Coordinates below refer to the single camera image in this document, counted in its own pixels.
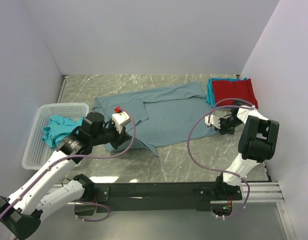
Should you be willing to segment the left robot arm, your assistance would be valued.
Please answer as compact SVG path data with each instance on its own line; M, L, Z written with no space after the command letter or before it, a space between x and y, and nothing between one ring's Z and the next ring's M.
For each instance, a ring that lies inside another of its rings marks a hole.
M44 219L67 203L90 200L94 183L84 175L52 193L48 191L82 159L89 158L94 146L111 144L117 149L125 142L133 144L135 136L126 133L126 125L134 123L131 114L122 108L116 110L108 122L101 113L88 113L30 180L10 196L0 196L0 223L16 239L25 240Z

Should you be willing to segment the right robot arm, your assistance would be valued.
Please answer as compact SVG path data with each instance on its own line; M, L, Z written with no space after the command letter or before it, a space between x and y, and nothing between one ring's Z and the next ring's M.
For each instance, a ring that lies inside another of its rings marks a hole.
M215 181L213 193L220 200L239 194L242 177L256 166L270 160L275 153L279 122L270 120L258 112L255 106L247 106L235 100L229 117L210 115L211 124L222 135L233 135L235 128L244 125L238 142L238 155L231 165Z

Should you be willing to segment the grey blue t shirt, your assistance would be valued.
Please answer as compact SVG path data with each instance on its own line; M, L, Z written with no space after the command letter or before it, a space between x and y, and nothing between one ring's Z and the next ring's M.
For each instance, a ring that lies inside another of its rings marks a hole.
M202 83L156 87L142 91L96 97L92 110L111 119L116 107L127 110L134 123L126 126L136 134L132 149L146 149L155 156L159 147L213 136L216 131L199 118L212 107L206 102Z

